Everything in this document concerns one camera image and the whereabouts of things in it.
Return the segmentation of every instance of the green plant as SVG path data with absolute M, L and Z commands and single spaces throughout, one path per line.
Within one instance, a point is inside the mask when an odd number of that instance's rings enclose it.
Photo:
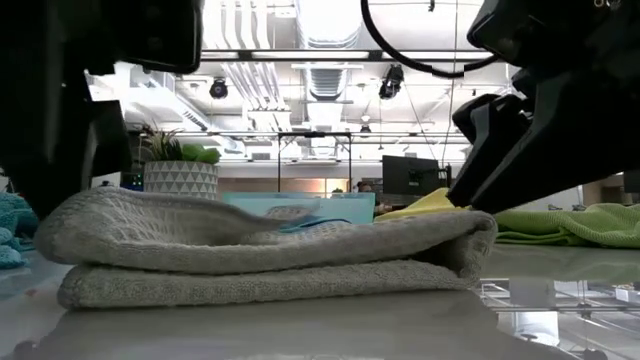
M 218 149 L 205 149 L 201 144 L 180 145 L 175 135 L 180 130 L 153 130 L 145 125 L 142 128 L 146 135 L 145 142 L 149 144 L 153 161 L 197 161 L 215 165 L 220 161 Z
M 147 135 L 144 141 L 149 144 L 153 154 L 153 161 L 177 161 L 183 159 L 180 141 L 175 137 L 180 130 L 153 130 L 150 126 L 145 125 L 142 127 L 142 131 Z

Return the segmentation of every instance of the green cloth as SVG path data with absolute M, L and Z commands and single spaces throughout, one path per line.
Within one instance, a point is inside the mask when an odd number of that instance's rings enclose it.
M 597 204 L 585 211 L 508 210 L 495 218 L 498 243 L 640 249 L 640 205 Z

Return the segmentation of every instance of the light blue box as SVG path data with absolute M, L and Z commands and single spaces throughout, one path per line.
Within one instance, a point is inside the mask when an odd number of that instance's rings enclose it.
M 259 216 L 274 206 L 317 207 L 312 214 L 323 219 L 344 219 L 352 224 L 373 222 L 374 193 L 235 193 L 222 194 L 222 201 Z

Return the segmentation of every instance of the white table surface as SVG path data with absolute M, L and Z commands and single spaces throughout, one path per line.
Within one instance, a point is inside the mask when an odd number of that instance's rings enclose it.
M 30 259 L 0 271 L 0 359 L 640 359 L 612 287 L 640 251 L 499 246 L 469 291 L 81 312 L 56 302 L 68 267 Z

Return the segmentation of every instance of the plant pot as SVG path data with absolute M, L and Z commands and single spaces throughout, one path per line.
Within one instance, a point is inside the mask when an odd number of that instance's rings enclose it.
M 144 167 L 144 191 L 216 200 L 218 167 L 194 161 L 154 161 Z

